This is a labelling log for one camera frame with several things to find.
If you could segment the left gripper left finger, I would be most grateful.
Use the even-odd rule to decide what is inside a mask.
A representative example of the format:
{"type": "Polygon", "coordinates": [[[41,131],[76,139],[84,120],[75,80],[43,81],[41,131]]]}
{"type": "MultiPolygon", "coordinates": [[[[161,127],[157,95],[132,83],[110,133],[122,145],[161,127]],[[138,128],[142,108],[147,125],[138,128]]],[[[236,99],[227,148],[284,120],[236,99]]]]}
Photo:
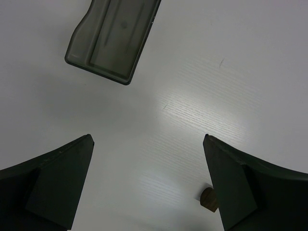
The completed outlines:
{"type": "Polygon", "coordinates": [[[87,134],[0,171],[2,231],[72,229],[94,141],[87,134]]]}

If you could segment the dark wood arch block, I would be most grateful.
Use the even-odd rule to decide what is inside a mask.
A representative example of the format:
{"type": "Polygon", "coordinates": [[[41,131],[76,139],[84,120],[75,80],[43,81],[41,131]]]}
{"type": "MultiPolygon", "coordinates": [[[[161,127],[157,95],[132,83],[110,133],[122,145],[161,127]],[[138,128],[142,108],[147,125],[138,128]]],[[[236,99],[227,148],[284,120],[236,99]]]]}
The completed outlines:
{"type": "Polygon", "coordinates": [[[213,188],[208,187],[203,190],[200,196],[200,205],[215,213],[218,209],[218,201],[213,188]]]}

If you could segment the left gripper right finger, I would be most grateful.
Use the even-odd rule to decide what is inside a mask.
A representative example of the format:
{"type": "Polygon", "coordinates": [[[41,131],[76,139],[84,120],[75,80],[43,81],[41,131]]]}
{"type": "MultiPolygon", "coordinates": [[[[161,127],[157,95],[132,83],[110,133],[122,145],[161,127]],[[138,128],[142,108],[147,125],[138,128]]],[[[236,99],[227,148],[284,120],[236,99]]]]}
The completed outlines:
{"type": "Polygon", "coordinates": [[[212,135],[206,163],[226,231],[306,231],[308,175],[242,152],[212,135]]]}

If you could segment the smoky transparent plastic box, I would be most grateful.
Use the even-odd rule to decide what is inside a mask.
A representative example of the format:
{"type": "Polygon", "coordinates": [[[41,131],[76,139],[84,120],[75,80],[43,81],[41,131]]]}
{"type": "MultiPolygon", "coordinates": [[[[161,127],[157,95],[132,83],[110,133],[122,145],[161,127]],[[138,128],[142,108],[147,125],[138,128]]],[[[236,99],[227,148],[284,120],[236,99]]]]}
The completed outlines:
{"type": "Polygon", "coordinates": [[[129,85],[160,3],[93,0],[72,34],[65,62],[129,85]]]}

